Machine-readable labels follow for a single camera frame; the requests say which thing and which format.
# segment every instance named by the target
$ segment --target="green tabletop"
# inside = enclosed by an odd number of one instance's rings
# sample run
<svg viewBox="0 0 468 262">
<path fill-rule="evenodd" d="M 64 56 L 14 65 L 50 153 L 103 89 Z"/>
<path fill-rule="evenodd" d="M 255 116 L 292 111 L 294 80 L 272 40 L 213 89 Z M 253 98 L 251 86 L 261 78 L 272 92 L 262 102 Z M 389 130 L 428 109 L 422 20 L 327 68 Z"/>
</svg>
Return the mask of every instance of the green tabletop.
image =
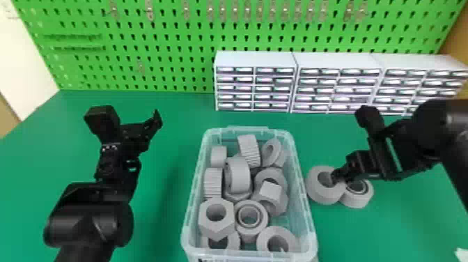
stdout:
<svg viewBox="0 0 468 262">
<path fill-rule="evenodd" d="M 141 156 L 143 169 L 131 202 L 135 229 L 112 261 L 186 261 L 180 230 L 203 133 L 228 125 L 288 130 L 302 173 L 318 164 L 341 166 L 367 149 L 354 116 L 220 112 L 212 95 L 155 92 L 61 91 L 0 141 L 2 261 L 53 261 L 42 230 L 62 191 L 92 181 L 100 143 L 83 115 L 113 105 L 122 123 L 146 120 L 159 109 L 164 127 Z M 468 215 L 441 166 L 400 183 L 373 182 L 363 210 L 312 201 L 321 261 L 457 261 L 468 248 Z"/>
</svg>

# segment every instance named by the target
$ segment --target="gray plastic part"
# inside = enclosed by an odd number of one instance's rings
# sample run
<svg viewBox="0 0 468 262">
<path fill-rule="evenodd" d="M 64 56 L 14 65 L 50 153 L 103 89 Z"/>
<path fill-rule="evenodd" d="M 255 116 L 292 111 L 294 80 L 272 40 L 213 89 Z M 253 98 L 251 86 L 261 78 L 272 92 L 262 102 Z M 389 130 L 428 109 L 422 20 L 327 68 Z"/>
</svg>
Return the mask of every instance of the gray plastic part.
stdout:
<svg viewBox="0 0 468 262">
<path fill-rule="evenodd" d="M 203 196 L 205 200 L 217 197 L 221 198 L 223 183 L 223 169 L 208 168 L 203 174 Z"/>
<path fill-rule="evenodd" d="M 317 203 L 332 205 L 345 193 L 346 184 L 343 181 L 335 185 L 324 185 L 335 168 L 329 166 L 316 166 L 309 170 L 306 178 L 307 195 Z"/>
<path fill-rule="evenodd" d="M 269 252 L 300 252 L 296 236 L 282 226 L 269 226 L 257 237 L 257 250 Z"/>
<path fill-rule="evenodd" d="M 353 190 L 348 183 L 340 202 L 348 208 L 364 208 L 374 196 L 374 187 L 369 180 L 360 180 L 353 183 L 360 183 L 361 189 L 358 191 Z"/>
<path fill-rule="evenodd" d="M 224 199 L 208 199 L 200 204 L 198 227 L 202 235 L 220 241 L 235 231 L 234 205 Z"/>
<path fill-rule="evenodd" d="M 224 191 L 223 191 L 223 198 L 225 200 L 229 200 L 231 202 L 233 202 L 234 204 L 242 201 L 242 200 L 245 200 L 245 199 L 249 199 L 249 197 L 252 195 L 252 191 L 253 191 L 253 185 L 250 184 L 250 188 L 247 192 L 244 192 L 244 193 L 232 193 L 231 192 L 231 189 L 229 187 L 225 187 Z"/>
<path fill-rule="evenodd" d="M 223 168 L 228 157 L 228 149 L 225 146 L 213 146 L 211 148 L 210 163 L 211 167 Z"/>
<path fill-rule="evenodd" d="M 260 166 L 260 149 L 254 134 L 244 134 L 237 137 L 240 154 L 245 158 L 250 168 Z"/>
<path fill-rule="evenodd" d="M 224 169 L 226 187 L 231 193 L 245 193 L 251 187 L 249 165 L 243 157 L 229 157 Z"/>
<path fill-rule="evenodd" d="M 268 167 L 258 172 L 254 180 L 255 188 L 261 187 L 263 181 L 265 180 L 280 185 L 283 190 L 288 193 L 288 182 L 286 181 L 286 178 L 284 177 L 283 171 L 281 169 L 276 167 Z"/>
<path fill-rule="evenodd" d="M 279 153 L 278 158 L 274 161 L 273 166 L 283 168 L 283 165 L 286 162 L 286 158 L 288 158 L 288 152 L 283 149 Z"/>
<path fill-rule="evenodd" d="M 257 235 L 268 225 L 268 212 L 260 203 L 244 200 L 234 206 L 235 230 L 245 243 L 255 243 Z M 253 223 L 246 223 L 245 217 L 253 219 Z"/>
<path fill-rule="evenodd" d="M 277 138 L 268 140 L 262 146 L 262 166 L 269 167 L 274 164 L 281 153 L 281 142 Z"/>
<path fill-rule="evenodd" d="M 205 236 L 201 237 L 201 247 L 207 247 L 209 249 L 230 249 L 230 250 L 239 250 L 240 249 L 240 236 L 239 233 L 234 231 L 229 236 L 221 239 L 220 241 L 214 241 Z"/>
<path fill-rule="evenodd" d="M 255 189 L 252 200 L 260 202 L 270 216 L 277 217 L 288 209 L 289 198 L 280 185 L 263 181 L 260 188 Z"/>
</svg>

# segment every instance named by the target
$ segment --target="robotic arm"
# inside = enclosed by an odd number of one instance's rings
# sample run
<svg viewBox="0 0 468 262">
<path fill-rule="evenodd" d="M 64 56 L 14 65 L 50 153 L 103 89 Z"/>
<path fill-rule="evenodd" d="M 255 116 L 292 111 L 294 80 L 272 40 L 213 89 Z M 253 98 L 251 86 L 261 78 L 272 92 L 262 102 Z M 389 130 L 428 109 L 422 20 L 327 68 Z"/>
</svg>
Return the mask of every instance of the robotic arm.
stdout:
<svg viewBox="0 0 468 262">
<path fill-rule="evenodd" d="M 143 123 L 121 125 L 112 106 L 91 107 L 84 120 L 102 144 L 96 181 L 69 184 L 49 216 L 44 241 L 60 248 L 56 262 L 109 261 L 115 247 L 130 241 L 138 157 L 162 127 L 157 110 Z"/>
<path fill-rule="evenodd" d="M 468 100 L 429 100 L 413 117 L 387 127 L 375 107 L 362 106 L 354 115 L 368 133 L 370 149 L 347 155 L 330 183 L 398 181 L 441 162 L 468 211 Z"/>
</svg>

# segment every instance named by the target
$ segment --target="pegboard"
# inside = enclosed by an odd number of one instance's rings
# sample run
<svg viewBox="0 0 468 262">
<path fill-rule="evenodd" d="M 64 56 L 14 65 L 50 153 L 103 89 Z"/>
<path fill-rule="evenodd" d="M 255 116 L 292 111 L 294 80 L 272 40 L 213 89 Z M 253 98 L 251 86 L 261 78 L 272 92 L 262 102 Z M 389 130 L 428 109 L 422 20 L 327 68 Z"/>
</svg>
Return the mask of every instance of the pegboard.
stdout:
<svg viewBox="0 0 468 262">
<path fill-rule="evenodd" d="M 61 89 L 211 93 L 217 50 L 437 53 L 466 0 L 12 1 Z"/>
</svg>

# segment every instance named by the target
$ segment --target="clear plastic container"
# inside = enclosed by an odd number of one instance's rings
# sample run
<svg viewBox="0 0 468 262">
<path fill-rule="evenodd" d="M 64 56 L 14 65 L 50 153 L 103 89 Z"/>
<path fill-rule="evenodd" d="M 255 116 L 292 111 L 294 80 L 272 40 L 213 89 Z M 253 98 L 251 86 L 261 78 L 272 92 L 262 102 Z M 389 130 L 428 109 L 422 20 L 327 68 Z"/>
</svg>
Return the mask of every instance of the clear plastic container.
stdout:
<svg viewBox="0 0 468 262">
<path fill-rule="evenodd" d="M 211 148 L 216 145 L 228 147 L 228 156 L 238 152 L 237 136 L 254 134 L 262 146 L 268 139 L 276 137 L 288 152 L 283 172 L 289 184 L 289 204 L 284 215 L 270 219 L 270 226 L 284 226 L 299 239 L 300 252 L 259 252 L 254 246 L 250 250 L 208 249 L 200 246 L 201 233 L 198 229 L 198 207 L 203 200 L 203 172 L 210 167 Z M 185 213 L 180 243 L 190 262 L 201 261 L 317 261 L 318 242 L 313 226 L 306 189 L 297 158 L 293 136 L 284 130 L 267 127 L 212 128 L 205 132 L 195 169 L 192 190 Z"/>
</svg>

